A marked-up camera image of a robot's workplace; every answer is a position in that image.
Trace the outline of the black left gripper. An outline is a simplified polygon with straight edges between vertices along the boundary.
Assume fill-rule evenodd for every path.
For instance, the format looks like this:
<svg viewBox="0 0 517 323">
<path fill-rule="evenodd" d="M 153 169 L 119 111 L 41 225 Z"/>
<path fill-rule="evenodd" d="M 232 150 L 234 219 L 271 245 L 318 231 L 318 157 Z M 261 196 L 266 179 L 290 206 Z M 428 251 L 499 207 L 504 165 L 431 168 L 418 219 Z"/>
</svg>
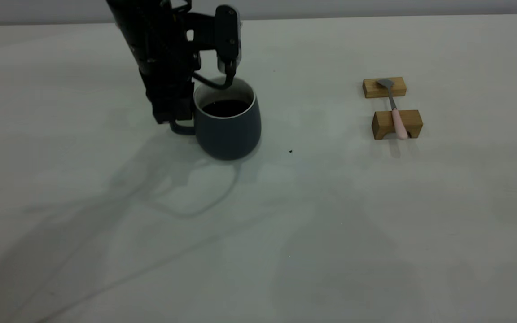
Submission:
<svg viewBox="0 0 517 323">
<path fill-rule="evenodd" d="M 193 79 L 217 88 L 197 73 L 200 52 L 217 50 L 216 25 L 200 13 L 127 13 L 127 45 L 159 125 L 193 119 Z"/>
</svg>

